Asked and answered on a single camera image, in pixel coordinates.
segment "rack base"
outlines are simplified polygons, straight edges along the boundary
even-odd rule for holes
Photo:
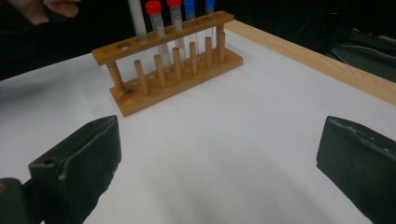
[[[125,82],[123,91],[117,87],[110,88],[111,95],[122,115],[130,116],[243,64],[243,58],[229,49],[225,49],[223,63],[219,63],[217,49],[213,49],[212,52],[212,67],[209,69],[205,65],[205,53],[199,54],[198,74],[196,75],[192,74],[190,59],[186,59],[182,68],[181,81],[177,81],[175,68],[171,65],[170,72],[165,74],[166,87],[164,88],[161,87],[156,71],[145,74],[149,89],[148,95],[143,93],[138,78]]]

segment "blue cap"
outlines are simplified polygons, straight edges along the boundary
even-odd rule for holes
[[[188,15],[191,15],[191,14],[195,13],[194,0],[185,0],[183,2],[183,5],[184,5],[184,9],[186,10],[186,13]]]
[[[215,7],[215,0],[205,0],[206,9],[213,10]]]

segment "wooden board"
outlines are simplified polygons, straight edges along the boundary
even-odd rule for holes
[[[165,74],[165,88],[161,87],[156,71],[146,74],[148,95],[143,93],[138,78],[125,82],[124,91],[120,91],[116,87],[111,88],[110,92],[122,115],[127,117],[243,64],[243,58],[229,49],[225,50],[224,63],[219,63],[217,50],[213,49],[212,53],[211,69],[205,68],[205,52],[199,55],[198,74],[195,76],[191,74],[191,63],[187,59],[182,69],[182,80],[180,82],[177,81],[175,68],[171,66],[170,73]]]
[[[359,68],[340,63],[325,55],[305,49],[240,21],[227,22],[224,26],[226,29],[285,55],[296,62],[303,63],[349,86],[371,94],[389,104],[396,105],[396,83],[394,82]]]

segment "hand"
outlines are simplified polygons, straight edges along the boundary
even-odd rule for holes
[[[67,18],[73,18],[78,14],[76,5],[80,0],[8,0],[27,20],[33,25],[48,22],[44,6]]]

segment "finger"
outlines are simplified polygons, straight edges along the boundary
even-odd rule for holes
[[[50,10],[57,12],[61,15],[64,15],[68,18],[73,18],[78,14],[78,7],[74,3],[66,3],[62,1],[62,3],[44,3]]]

